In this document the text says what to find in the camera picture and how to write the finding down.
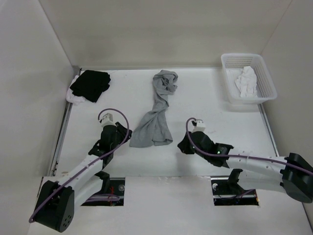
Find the grey tank top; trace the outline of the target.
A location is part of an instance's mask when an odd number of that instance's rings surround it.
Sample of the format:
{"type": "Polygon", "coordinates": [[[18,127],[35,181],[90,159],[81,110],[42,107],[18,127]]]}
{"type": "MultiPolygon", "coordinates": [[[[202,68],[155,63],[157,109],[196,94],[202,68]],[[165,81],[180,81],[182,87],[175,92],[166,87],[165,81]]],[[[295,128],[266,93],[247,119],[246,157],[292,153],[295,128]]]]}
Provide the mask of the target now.
{"type": "Polygon", "coordinates": [[[168,96],[177,89],[177,80],[178,75],[174,71],[161,70],[153,76],[154,104],[133,131],[130,147],[164,146],[173,142],[165,112],[169,108],[168,96]]]}

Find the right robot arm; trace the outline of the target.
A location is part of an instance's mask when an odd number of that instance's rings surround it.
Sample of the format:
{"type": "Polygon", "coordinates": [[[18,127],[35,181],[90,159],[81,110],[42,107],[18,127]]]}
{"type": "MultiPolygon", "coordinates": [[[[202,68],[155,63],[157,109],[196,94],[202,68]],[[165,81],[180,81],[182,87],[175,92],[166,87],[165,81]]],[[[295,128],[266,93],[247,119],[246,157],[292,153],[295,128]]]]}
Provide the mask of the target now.
{"type": "Polygon", "coordinates": [[[178,144],[187,155],[197,154],[216,167],[231,169],[227,188],[231,193],[263,189],[285,193],[302,203],[313,201],[313,168],[299,154],[287,157],[253,157],[230,154],[233,146],[214,143],[205,133],[187,132],[178,144]]]}

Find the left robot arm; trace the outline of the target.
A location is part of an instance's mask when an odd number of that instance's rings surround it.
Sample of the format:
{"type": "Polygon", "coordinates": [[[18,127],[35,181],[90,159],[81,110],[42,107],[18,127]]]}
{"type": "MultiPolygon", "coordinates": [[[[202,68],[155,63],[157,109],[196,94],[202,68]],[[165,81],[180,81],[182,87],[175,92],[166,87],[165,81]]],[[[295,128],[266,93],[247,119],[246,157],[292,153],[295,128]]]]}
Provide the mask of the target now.
{"type": "Polygon", "coordinates": [[[129,127],[124,127],[119,122],[109,121],[103,125],[100,139],[74,170],[57,181],[48,180],[43,183],[29,222],[64,232],[78,207],[95,193],[108,193],[110,178],[102,170],[113,159],[114,151],[131,136],[129,127]]]}

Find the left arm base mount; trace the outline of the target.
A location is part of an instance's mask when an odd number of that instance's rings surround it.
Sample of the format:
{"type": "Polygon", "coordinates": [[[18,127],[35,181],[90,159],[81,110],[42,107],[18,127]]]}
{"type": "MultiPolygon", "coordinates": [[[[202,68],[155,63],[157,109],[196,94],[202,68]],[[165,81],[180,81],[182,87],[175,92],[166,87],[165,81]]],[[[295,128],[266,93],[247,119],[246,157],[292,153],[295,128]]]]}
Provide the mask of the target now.
{"type": "Polygon", "coordinates": [[[92,195],[82,206],[114,207],[124,205],[125,178],[110,178],[105,189],[92,195]]]}

